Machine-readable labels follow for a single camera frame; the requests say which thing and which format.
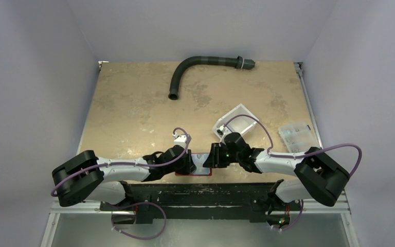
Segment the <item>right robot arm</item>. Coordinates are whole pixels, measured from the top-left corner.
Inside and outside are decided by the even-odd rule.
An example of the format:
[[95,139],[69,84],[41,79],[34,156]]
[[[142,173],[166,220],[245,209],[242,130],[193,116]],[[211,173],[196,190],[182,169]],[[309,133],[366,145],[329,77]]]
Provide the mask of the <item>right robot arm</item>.
[[268,152],[251,147],[239,133],[230,133],[221,143],[213,143],[203,167],[226,168],[232,163],[251,173],[280,173],[296,177],[278,182],[271,190],[268,202],[274,209],[304,199],[314,199],[332,207],[351,177],[345,168],[318,147],[299,153]]

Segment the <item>white VIP card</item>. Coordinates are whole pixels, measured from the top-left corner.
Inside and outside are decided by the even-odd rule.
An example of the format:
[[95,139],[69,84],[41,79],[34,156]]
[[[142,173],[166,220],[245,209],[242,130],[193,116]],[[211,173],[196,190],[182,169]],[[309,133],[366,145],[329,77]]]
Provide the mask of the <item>white VIP card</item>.
[[191,155],[192,161],[196,167],[193,172],[194,175],[205,175],[208,173],[208,169],[203,167],[203,163],[207,159],[207,153],[193,153]]

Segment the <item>red card holder wallet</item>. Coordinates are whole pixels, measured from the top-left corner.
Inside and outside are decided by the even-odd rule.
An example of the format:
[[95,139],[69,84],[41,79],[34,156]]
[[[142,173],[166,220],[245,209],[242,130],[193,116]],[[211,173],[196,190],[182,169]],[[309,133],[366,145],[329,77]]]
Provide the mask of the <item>red card holder wallet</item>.
[[194,176],[194,177],[210,177],[212,176],[212,169],[203,166],[208,159],[209,153],[192,153],[191,158],[196,166],[196,170],[189,174],[175,173],[176,176]]

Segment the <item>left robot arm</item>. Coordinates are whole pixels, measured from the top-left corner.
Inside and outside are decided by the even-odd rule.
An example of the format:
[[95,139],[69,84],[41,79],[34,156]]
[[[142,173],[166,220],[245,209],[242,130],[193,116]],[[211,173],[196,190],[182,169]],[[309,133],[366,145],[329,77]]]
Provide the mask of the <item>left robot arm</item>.
[[196,171],[190,150],[175,145],[134,160],[111,160],[85,150],[52,171],[54,189],[62,207],[88,199],[101,184],[158,181],[170,173],[189,175]]

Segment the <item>white plastic card box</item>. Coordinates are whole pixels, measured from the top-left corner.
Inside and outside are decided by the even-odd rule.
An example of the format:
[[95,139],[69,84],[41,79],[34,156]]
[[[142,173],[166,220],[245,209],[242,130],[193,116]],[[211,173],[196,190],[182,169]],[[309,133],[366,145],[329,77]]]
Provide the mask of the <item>white plastic card box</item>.
[[224,125],[228,126],[232,133],[237,132],[241,136],[244,136],[255,128],[257,120],[258,117],[255,116],[246,106],[239,104],[220,117],[212,127],[212,131],[220,139],[216,133],[216,128]]

